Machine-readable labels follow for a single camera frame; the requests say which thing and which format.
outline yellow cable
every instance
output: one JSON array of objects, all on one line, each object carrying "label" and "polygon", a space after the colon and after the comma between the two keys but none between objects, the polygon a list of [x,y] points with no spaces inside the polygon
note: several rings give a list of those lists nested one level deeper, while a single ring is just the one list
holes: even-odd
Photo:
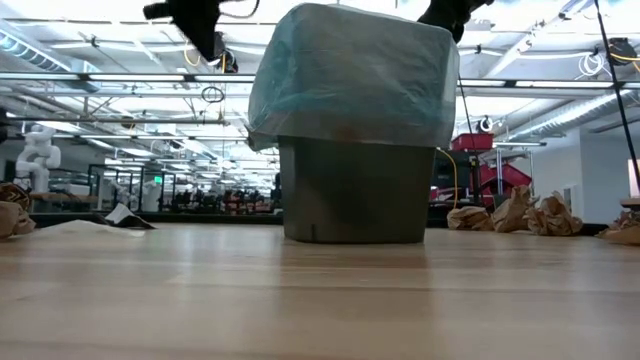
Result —
[{"label": "yellow cable", "polygon": [[613,56],[616,59],[625,60],[625,61],[640,61],[640,58],[629,58],[626,56],[620,56],[616,54],[611,54],[611,56]]},{"label": "yellow cable", "polygon": [[189,40],[185,41],[184,43],[184,60],[191,66],[198,66],[200,65],[200,55],[198,55],[198,61],[196,61],[195,63],[191,61],[191,59],[189,59],[189,54],[187,54],[187,47],[189,46]]},{"label": "yellow cable", "polygon": [[436,148],[436,150],[440,151],[444,156],[448,157],[451,160],[451,164],[453,165],[453,186],[455,189],[453,190],[453,208],[458,208],[458,166],[456,165],[456,161],[453,160],[453,157],[449,155],[446,151]]}]

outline ceiling light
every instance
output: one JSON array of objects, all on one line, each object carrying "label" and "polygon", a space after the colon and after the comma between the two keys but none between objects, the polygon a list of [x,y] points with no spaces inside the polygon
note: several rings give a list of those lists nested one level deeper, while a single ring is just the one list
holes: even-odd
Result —
[{"label": "ceiling light", "polygon": [[69,124],[69,123],[63,123],[60,121],[36,121],[36,123],[38,125],[42,125],[42,126],[46,126],[52,129],[56,129],[56,130],[60,130],[60,131],[64,131],[64,132],[71,132],[71,133],[76,133],[76,132],[80,132],[82,129],[80,129],[79,127]]},{"label": "ceiling light", "polygon": [[80,80],[76,74],[68,73],[0,73],[1,80]]},{"label": "ceiling light", "polygon": [[251,84],[255,81],[255,75],[196,75],[197,82],[226,82]]},{"label": "ceiling light", "polygon": [[624,86],[625,89],[640,89],[640,82],[627,82]]},{"label": "ceiling light", "polygon": [[171,164],[171,166],[176,168],[176,169],[180,169],[180,170],[190,170],[191,169],[191,165],[187,165],[187,164]]},{"label": "ceiling light", "polygon": [[493,147],[535,147],[535,146],[547,146],[547,143],[542,142],[494,142]]},{"label": "ceiling light", "polygon": [[132,148],[125,148],[125,149],[120,149],[128,154],[131,154],[133,156],[154,156],[155,154],[152,152],[149,152],[147,150],[141,150],[141,149],[132,149]]},{"label": "ceiling light", "polygon": [[139,135],[140,140],[186,140],[188,136]]},{"label": "ceiling light", "polygon": [[80,135],[83,139],[131,139],[129,135]]},{"label": "ceiling light", "polygon": [[94,145],[100,146],[101,148],[104,148],[104,149],[113,149],[113,146],[107,144],[106,142],[102,142],[100,140],[89,139],[89,142]]},{"label": "ceiling light", "polygon": [[224,137],[224,136],[196,136],[194,137],[195,140],[203,140],[203,141],[246,141],[247,138],[246,137],[240,137],[240,136],[235,136],[235,137]]},{"label": "ceiling light", "polygon": [[566,89],[606,89],[613,86],[608,81],[518,81],[516,87],[566,88]]},{"label": "ceiling light", "polygon": [[504,87],[506,81],[500,80],[460,80],[459,86],[464,87]]},{"label": "ceiling light", "polygon": [[129,82],[182,82],[182,75],[162,75],[162,74],[89,74],[89,78],[94,81],[129,81]]}]

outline trash can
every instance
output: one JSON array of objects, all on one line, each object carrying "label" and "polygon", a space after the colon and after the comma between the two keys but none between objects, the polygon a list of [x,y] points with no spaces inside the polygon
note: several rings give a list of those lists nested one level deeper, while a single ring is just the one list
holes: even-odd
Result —
[{"label": "trash can", "polygon": [[279,137],[287,238],[322,244],[423,241],[435,149]]},{"label": "trash can", "polygon": [[280,149],[286,236],[422,242],[458,70],[441,28],[335,5],[285,15],[256,72],[247,128],[253,149]]}]

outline trash bag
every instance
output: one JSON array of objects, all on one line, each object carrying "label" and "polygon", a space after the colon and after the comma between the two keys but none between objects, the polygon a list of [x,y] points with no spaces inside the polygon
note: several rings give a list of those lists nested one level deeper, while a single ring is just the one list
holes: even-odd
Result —
[{"label": "trash bag", "polygon": [[453,209],[447,215],[447,223],[451,230],[493,231],[493,222],[487,209],[476,206],[465,206]]},{"label": "trash bag", "polygon": [[279,22],[249,103],[254,148],[278,136],[447,147],[459,55],[441,28],[303,4]]},{"label": "trash bag", "polygon": [[582,220],[571,215],[559,192],[542,200],[539,209],[528,209],[529,230],[541,236],[576,235],[584,225]]}]

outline white robot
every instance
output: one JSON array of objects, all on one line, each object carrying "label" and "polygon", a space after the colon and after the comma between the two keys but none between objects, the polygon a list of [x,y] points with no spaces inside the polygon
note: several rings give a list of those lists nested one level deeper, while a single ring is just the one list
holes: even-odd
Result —
[{"label": "white robot", "polygon": [[55,129],[34,125],[31,132],[24,135],[24,150],[16,161],[15,184],[25,190],[32,188],[35,193],[49,191],[49,169],[57,169],[62,159],[60,148],[51,145],[55,133]]}]

